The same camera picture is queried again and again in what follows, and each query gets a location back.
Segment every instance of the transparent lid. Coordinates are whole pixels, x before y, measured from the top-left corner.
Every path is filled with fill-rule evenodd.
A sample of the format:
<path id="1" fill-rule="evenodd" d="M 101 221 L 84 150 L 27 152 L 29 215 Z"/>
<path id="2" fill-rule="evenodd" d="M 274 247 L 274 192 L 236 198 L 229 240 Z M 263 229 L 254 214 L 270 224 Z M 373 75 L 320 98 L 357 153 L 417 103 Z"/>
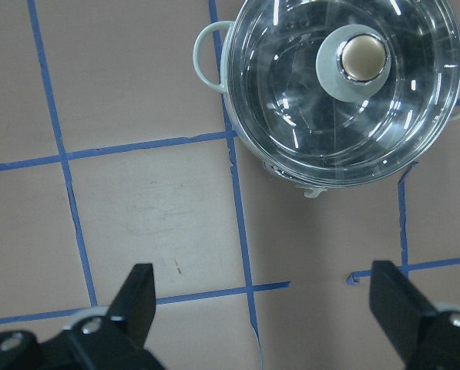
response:
<path id="1" fill-rule="evenodd" d="M 317 75 L 321 46 L 346 25 L 378 40 L 357 40 L 377 53 L 373 67 L 362 69 L 358 52 L 346 67 L 373 82 L 344 74 L 349 39 L 332 53 L 334 73 L 359 92 L 352 101 L 333 97 Z M 313 186 L 356 185 L 401 169 L 438 137 L 460 88 L 460 37 L 446 0 L 247 0 L 227 73 L 236 124 L 268 163 Z"/>

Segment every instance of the beige knob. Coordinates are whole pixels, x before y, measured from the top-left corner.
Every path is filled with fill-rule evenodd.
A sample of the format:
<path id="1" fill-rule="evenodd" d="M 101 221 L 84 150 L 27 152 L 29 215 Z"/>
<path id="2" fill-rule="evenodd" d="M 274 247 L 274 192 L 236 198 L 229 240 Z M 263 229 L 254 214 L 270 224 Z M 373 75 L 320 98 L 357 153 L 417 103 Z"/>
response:
<path id="1" fill-rule="evenodd" d="M 386 62 L 387 52 L 384 45 L 372 35 L 359 35 L 352 38 L 341 54 L 344 71 L 358 82 L 368 82 L 378 77 Z"/>

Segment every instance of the glass lid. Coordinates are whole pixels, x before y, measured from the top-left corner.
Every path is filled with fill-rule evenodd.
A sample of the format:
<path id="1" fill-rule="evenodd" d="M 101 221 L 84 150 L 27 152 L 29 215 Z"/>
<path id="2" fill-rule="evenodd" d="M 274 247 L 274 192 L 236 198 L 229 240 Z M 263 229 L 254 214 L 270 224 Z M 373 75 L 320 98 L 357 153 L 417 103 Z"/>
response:
<path id="1" fill-rule="evenodd" d="M 247 0 L 228 58 L 235 124 L 268 163 L 317 187 L 409 164 L 460 88 L 446 0 Z"/>

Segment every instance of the pot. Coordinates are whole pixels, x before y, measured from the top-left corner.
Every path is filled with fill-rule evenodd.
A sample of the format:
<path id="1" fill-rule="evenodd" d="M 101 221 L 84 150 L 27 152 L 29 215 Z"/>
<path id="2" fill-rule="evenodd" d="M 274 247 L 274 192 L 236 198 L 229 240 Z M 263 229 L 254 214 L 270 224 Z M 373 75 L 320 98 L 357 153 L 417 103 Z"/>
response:
<path id="1" fill-rule="evenodd" d="M 216 84 L 199 50 L 223 30 Z M 199 34 L 193 64 L 244 144 L 308 197 L 399 171 L 460 118 L 448 0 L 246 0 Z"/>

